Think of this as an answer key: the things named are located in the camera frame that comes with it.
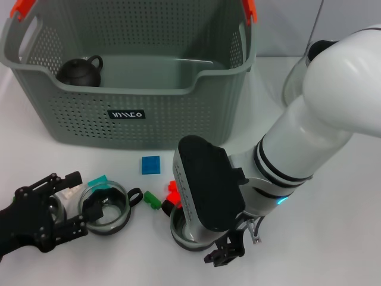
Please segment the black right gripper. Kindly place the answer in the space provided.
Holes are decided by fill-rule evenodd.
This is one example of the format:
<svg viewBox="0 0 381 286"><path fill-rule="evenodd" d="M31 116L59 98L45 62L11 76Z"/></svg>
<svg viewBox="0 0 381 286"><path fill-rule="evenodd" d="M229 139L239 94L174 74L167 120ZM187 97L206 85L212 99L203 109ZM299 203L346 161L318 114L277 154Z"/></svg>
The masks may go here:
<svg viewBox="0 0 381 286"><path fill-rule="evenodd" d="M246 230L247 225L243 223L216 240L217 249L206 255L204 262L212 263L214 267L226 266L238 256L243 256L245 254L243 235Z"/></svg>

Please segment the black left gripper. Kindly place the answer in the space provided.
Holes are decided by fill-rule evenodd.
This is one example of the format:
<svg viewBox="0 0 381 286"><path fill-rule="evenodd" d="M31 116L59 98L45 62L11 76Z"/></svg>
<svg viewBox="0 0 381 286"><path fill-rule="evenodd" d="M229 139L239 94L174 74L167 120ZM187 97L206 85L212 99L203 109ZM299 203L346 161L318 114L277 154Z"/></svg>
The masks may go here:
<svg viewBox="0 0 381 286"><path fill-rule="evenodd" d="M0 256L25 246L47 253L60 244L86 236L88 224L104 215L101 203L83 207L79 215L55 224L48 207L52 194L82 183L78 171L64 178L52 173L31 186L17 189L11 204L0 210Z"/></svg>

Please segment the white small toy brick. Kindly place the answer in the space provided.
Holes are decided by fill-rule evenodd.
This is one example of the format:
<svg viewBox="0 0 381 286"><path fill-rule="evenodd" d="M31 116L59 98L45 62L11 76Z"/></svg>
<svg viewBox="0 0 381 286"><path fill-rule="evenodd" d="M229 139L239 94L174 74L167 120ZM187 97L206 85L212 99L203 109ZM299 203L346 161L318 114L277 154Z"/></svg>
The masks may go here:
<svg viewBox="0 0 381 286"><path fill-rule="evenodd" d="M78 185L73 188L66 188L57 193L58 198L64 206L70 206L75 204L78 199L78 195L82 190L83 185Z"/></svg>

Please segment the grey perforated storage bin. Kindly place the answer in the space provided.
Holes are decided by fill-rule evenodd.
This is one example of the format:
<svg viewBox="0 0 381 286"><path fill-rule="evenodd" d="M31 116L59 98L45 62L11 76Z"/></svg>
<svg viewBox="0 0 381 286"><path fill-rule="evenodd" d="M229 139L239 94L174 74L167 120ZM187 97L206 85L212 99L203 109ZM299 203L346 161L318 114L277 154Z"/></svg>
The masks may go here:
<svg viewBox="0 0 381 286"><path fill-rule="evenodd" d="M255 56L241 0L36 0L8 18L0 62L57 141L173 149L186 135L229 137ZM103 59L100 87L56 79L67 61Z"/></svg>

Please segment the teal square plate brick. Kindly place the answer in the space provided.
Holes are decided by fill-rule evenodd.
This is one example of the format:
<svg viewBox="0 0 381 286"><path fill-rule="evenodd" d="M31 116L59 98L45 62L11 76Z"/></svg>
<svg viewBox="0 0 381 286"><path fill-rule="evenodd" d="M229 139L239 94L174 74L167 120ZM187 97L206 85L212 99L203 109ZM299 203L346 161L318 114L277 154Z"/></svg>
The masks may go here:
<svg viewBox="0 0 381 286"><path fill-rule="evenodd" d="M102 175L96 179L93 179L92 181L88 182L88 187L90 188L91 192L95 192L98 189L107 189L110 186L107 184L108 178L106 175Z"/></svg>

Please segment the orange-red slope brick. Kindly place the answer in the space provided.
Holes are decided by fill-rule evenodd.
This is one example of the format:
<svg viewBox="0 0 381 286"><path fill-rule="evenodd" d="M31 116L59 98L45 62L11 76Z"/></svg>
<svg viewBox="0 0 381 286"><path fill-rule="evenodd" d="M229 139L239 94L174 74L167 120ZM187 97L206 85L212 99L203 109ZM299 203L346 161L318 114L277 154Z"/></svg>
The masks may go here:
<svg viewBox="0 0 381 286"><path fill-rule="evenodd" d="M169 195L166 196L165 201L171 203L174 207L178 209L182 207L181 198L178 191L171 191Z"/></svg>

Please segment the green small stepped brick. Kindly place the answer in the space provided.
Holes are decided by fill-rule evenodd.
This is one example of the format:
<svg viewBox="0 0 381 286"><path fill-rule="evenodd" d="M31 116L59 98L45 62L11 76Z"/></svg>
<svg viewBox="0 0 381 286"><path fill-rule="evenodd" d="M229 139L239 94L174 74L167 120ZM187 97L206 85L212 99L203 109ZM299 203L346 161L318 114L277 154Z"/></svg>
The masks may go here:
<svg viewBox="0 0 381 286"><path fill-rule="evenodd" d="M149 191L146 191L143 194L143 200L154 210L159 210L161 208L162 202Z"/></svg>

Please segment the blue square toy brick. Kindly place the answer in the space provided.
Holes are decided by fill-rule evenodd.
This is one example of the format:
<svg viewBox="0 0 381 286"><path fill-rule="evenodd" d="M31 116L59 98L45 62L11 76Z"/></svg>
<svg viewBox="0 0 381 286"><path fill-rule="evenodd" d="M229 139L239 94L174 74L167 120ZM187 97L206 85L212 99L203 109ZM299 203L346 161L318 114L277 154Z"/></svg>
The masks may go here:
<svg viewBox="0 0 381 286"><path fill-rule="evenodd" d="M143 156L141 157L141 174L157 175L161 173L159 156Z"/></svg>

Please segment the dark clay teapot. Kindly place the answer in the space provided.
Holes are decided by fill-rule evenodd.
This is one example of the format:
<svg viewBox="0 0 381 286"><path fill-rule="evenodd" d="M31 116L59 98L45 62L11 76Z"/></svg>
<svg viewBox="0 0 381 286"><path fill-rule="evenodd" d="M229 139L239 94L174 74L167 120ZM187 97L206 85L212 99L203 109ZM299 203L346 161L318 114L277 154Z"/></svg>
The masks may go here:
<svg viewBox="0 0 381 286"><path fill-rule="evenodd" d="M66 85L100 87L102 68L103 59L99 55L87 60L75 58L60 67L56 79Z"/></svg>

